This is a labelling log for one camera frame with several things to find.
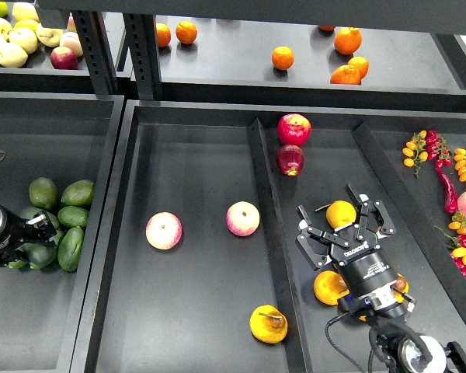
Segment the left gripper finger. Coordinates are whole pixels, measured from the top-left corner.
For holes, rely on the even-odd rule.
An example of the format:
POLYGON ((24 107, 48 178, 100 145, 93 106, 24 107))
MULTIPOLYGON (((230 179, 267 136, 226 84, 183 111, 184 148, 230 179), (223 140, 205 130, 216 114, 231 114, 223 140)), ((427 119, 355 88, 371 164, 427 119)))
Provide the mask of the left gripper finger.
POLYGON ((41 245, 54 245, 57 229, 45 211, 36 213, 30 219, 23 219, 21 242, 41 245))
POLYGON ((10 263, 27 263, 27 255, 18 249, 0 248, 0 267, 7 267, 10 263))

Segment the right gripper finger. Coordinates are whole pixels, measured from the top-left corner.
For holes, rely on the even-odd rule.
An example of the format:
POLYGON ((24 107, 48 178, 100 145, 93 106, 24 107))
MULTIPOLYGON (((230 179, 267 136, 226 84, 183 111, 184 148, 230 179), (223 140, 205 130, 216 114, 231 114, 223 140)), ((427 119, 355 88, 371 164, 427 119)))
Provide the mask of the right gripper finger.
POLYGON ((332 261, 331 247, 348 249, 350 242, 334 233, 322 231, 314 227, 303 205, 296 207, 300 218, 296 238, 297 247, 313 270, 320 270, 332 261))
POLYGON ((359 219, 356 224, 357 228, 355 234, 355 238, 358 242, 363 242, 366 233, 369 231, 367 224, 370 217, 377 223, 377 231, 373 232, 377 240, 395 234, 395 225, 381 200, 371 200, 365 193, 359 193, 350 183, 346 184, 345 189, 353 204, 358 209, 359 219))

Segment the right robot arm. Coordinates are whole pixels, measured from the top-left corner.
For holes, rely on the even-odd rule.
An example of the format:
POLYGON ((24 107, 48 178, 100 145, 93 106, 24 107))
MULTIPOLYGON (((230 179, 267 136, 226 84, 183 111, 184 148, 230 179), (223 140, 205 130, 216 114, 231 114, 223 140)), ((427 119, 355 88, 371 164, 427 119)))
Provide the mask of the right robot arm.
POLYGON ((368 361, 379 360, 389 372, 448 372, 449 364, 466 372, 466 353, 459 343, 442 346, 407 325, 416 301, 398 288, 398 272, 381 248, 381 240, 396 232, 383 202, 351 185, 346 191, 356 217, 332 232, 313 226, 304 207, 297 206, 300 251, 314 270, 333 265, 346 285, 337 298, 340 313, 327 324, 362 317, 370 327, 368 361))

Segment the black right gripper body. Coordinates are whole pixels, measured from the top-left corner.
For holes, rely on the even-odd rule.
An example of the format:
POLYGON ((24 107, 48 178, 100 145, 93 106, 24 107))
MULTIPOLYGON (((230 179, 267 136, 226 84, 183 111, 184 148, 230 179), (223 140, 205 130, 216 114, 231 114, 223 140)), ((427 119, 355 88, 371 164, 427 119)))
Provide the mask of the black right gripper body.
POLYGON ((379 235, 370 229, 359 233, 356 227, 338 228, 334 235, 346 242, 331 244, 330 256, 350 294, 371 303, 396 303, 392 286, 398 275, 383 254, 379 235))

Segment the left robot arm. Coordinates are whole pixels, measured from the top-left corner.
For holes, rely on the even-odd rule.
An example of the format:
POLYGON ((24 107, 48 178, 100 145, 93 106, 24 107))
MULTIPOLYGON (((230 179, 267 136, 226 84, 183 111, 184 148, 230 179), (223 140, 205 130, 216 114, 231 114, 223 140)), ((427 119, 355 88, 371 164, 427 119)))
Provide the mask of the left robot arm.
POLYGON ((57 229, 46 211, 38 211, 31 218, 22 218, 0 205, 0 267, 24 267, 31 264, 25 244, 40 245, 54 253, 57 229))

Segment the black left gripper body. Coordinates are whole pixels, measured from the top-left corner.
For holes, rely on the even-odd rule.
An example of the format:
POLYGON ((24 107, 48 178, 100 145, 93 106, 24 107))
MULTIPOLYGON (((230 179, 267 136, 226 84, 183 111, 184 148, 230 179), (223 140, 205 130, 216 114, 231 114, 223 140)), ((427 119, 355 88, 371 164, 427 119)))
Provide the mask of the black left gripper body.
POLYGON ((8 209, 0 209, 0 248, 17 249, 21 245, 23 219, 8 209))

